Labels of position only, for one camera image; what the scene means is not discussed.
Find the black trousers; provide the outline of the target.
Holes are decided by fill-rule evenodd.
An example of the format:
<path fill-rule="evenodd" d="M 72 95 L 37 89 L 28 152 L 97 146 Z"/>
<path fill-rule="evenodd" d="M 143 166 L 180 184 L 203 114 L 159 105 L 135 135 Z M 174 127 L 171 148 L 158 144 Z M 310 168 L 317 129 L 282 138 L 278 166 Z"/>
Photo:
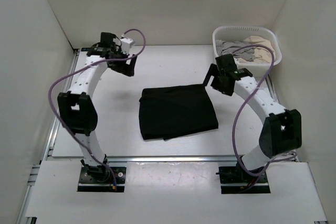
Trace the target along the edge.
<path fill-rule="evenodd" d="M 144 140 L 169 140 L 218 129 L 213 104 L 202 84 L 145 88 L 139 103 Z"/>

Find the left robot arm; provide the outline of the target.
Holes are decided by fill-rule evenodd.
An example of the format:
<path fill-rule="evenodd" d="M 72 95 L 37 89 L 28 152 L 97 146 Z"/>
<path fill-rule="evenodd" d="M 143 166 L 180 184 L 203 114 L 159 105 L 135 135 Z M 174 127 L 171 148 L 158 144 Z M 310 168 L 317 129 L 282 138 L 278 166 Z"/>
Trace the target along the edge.
<path fill-rule="evenodd" d="M 134 44 L 134 40 L 125 35 L 118 37 L 102 32 L 100 41 L 88 50 L 84 68 L 77 74 L 75 82 L 57 98 L 60 118 L 82 151 L 82 165 L 87 174 L 98 182 L 112 178 L 113 173 L 107 167 L 107 156 L 95 133 L 98 114 L 92 96 L 107 69 L 128 77 L 134 76 L 137 57 L 130 54 Z"/>

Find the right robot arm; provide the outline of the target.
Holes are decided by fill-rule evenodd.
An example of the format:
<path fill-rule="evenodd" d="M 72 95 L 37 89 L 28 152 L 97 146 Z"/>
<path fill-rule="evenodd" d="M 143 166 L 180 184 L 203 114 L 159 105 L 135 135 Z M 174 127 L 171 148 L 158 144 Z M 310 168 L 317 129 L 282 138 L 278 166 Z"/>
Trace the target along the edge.
<path fill-rule="evenodd" d="M 203 84 L 228 96 L 238 95 L 243 99 L 243 105 L 250 106 L 263 124 L 255 148 L 242 156 L 234 149 L 238 166 L 236 177 L 240 181 L 247 182 L 260 176 L 276 157 L 302 146 L 300 112 L 277 103 L 260 88 L 260 83 L 248 69 L 237 68 L 233 55 L 216 57 Z"/>

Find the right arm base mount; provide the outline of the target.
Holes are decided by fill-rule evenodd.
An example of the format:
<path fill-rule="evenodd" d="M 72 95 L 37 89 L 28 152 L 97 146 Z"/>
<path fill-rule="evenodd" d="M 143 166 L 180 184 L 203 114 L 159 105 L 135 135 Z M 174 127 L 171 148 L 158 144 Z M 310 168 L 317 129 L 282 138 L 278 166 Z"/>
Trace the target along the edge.
<path fill-rule="evenodd" d="M 236 166 L 220 166 L 216 175 L 219 176 L 222 195 L 270 193 L 266 173 L 250 176 L 236 164 Z"/>

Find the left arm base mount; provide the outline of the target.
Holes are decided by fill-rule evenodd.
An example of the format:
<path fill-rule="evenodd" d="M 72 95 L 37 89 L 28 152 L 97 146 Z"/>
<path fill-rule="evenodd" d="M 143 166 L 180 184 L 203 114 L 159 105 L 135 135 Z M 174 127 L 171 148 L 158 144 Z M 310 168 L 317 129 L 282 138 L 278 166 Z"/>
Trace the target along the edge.
<path fill-rule="evenodd" d="M 113 167 L 115 180 L 110 170 L 104 166 L 89 166 L 81 160 L 81 171 L 78 180 L 78 192 L 123 193 L 125 189 L 126 167 Z"/>

